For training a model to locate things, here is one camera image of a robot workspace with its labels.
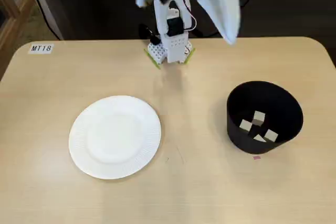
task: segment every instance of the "table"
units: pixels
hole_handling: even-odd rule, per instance
[[[0,83],[0,223],[316,224],[336,221],[336,71],[309,38],[195,39],[187,65],[158,70],[140,40],[56,41],[14,55]],[[265,80],[293,94],[300,134],[261,155],[226,134],[226,99]],[[105,181],[82,173],[68,134],[89,104],[138,97],[162,122],[140,172]]]

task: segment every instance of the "dark background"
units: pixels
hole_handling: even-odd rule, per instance
[[[0,28],[5,21],[6,21],[5,13],[3,12],[3,10],[0,9]]]
[[[64,39],[137,39],[139,23],[155,28],[153,7],[135,0],[47,0]],[[196,0],[197,28],[216,31]],[[320,41],[336,63],[336,0],[250,0],[242,10],[240,37],[308,36]]]

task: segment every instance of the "paper plate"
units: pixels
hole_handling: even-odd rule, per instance
[[[146,166],[160,140],[160,120],[153,108],[138,98],[119,95],[80,113],[70,131],[69,151],[84,173],[117,179]]]

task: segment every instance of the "wooden cube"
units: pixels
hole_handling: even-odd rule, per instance
[[[260,136],[259,134],[258,134],[258,135],[256,135],[256,136],[254,137],[254,139],[255,139],[255,140],[258,140],[258,141],[261,141],[261,142],[265,142],[265,143],[266,143],[266,140],[265,140],[265,139],[263,139],[263,137],[262,137],[262,136]]]
[[[255,111],[254,116],[253,116],[253,120],[252,120],[252,124],[262,126],[264,121],[265,121],[265,113],[262,113],[260,111]]]
[[[252,123],[250,123],[250,122],[248,122],[248,121],[246,121],[246,120],[242,120],[241,121],[241,124],[240,124],[240,126],[239,126],[242,130],[244,130],[244,131],[247,131],[247,133],[251,130],[251,128],[252,128]]]
[[[275,142],[275,140],[277,139],[278,137],[278,134],[275,133],[274,131],[271,131],[271,130],[267,130],[264,138],[266,138],[267,140],[270,140],[272,142]]]

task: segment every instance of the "black cup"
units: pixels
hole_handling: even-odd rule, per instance
[[[261,126],[253,125],[249,133],[239,126],[242,119],[252,122],[254,112],[266,114]],[[293,139],[303,125],[303,112],[297,100],[285,89],[265,81],[250,81],[237,86],[227,99],[227,133],[242,151],[262,154]],[[270,129],[278,133],[275,142],[253,139],[265,136]]]

